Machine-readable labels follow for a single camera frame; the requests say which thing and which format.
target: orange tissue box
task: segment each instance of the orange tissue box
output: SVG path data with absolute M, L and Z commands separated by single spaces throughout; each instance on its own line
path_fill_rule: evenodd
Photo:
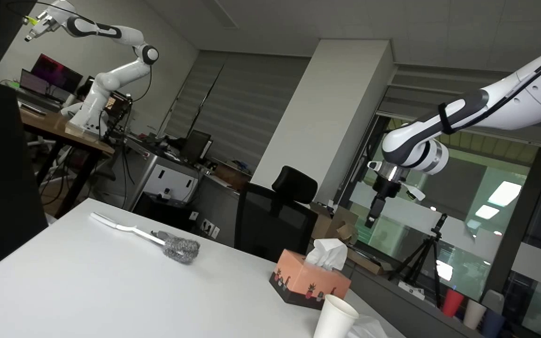
M 304 261 L 302 254 L 283 250 L 270 276 L 270 284 L 288 304 L 317 308 L 325 302 L 325 295 L 341 299 L 350 288 L 350 280 L 337 270 L 327 271 Z

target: wooden desk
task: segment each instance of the wooden desk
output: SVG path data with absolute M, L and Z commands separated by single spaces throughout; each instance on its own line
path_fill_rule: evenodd
M 191 265 L 89 217 L 195 239 Z M 310 338 L 320 311 L 286 304 L 275 263 L 87 199 L 0 262 L 0 337 Z M 404 336 L 356 293 L 346 301 Z
M 20 116 L 24 124 L 24 130 L 55 141 L 54 147 L 49 152 L 49 156 L 47 156 L 45 163 L 43 163 L 43 166 L 37 173 L 37 185 L 41 185 L 43 180 L 45 180 L 45 176 L 49 173 L 49 169 L 64 145 L 79 148 L 89 153 L 77 178 L 68 190 L 68 194 L 64 197 L 60 209 L 55 214 L 55 218 L 60 218 L 72 208 L 93 168 L 96 167 L 101 154 L 113 154 L 114 149 L 99 141 L 96 135 L 84 132 L 73 126 L 60 113 L 38 115 L 21 107 Z

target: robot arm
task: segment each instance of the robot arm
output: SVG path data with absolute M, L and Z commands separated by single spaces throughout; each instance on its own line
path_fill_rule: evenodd
M 103 36 L 111 38 L 116 43 L 132 46 L 137 55 L 137 60 L 129 64 L 107 73 L 99 73 L 95 77 L 81 108 L 70 120 L 72 124 L 88 132 L 105 135 L 107 127 L 103 123 L 101 112 L 108 102 L 110 93 L 149 74 L 152 64 L 158 58 L 158 51 L 144 41 L 143 34 L 139 30 L 93 22 L 86 17 L 77 15 L 75 7 L 65 0 L 57 0 L 37 16 L 36 24 L 24 40 L 31 41 L 46 32 L 56 31 L 60 27 L 73 37 Z
M 437 111 L 388 133 L 381 148 L 385 162 L 369 162 L 378 174 L 369 221 L 378 218 L 386 197 L 395 197 L 408 171 L 433 175 L 445 167 L 448 149 L 435 140 L 442 133 L 470 126 L 519 129 L 539 122 L 541 56 L 497 83 L 442 103 Z

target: cup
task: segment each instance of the cup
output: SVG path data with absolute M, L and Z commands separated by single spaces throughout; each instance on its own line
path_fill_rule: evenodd
M 479 304 L 474 300 L 469 300 L 469 302 L 466 304 L 466 311 L 464 312 L 464 319 L 462 321 L 463 324 L 469 329 L 476 329 L 485 311 L 485 306 Z
M 444 306 L 442 307 L 442 312 L 448 317 L 453 317 L 463 299 L 463 295 L 457 293 L 457 291 L 454 291 L 453 289 L 448 289 L 446 299 L 444 300 Z
M 344 338 L 358 317 L 358 312 L 350 304 L 336 296 L 326 295 L 314 338 Z
M 497 338 L 504 320 L 504 317 L 488 308 L 486 316 L 483 319 L 483 324 L 481 325 L 481 335 L 486 338 Z

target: red cup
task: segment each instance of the red cup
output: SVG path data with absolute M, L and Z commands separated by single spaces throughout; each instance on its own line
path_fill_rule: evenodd
M 453 289 L 448 289 L 442 312 L 448 317 L 453 317 L 463 299 L 463 295 L 457 293 L 457 291 L 454 291 Z

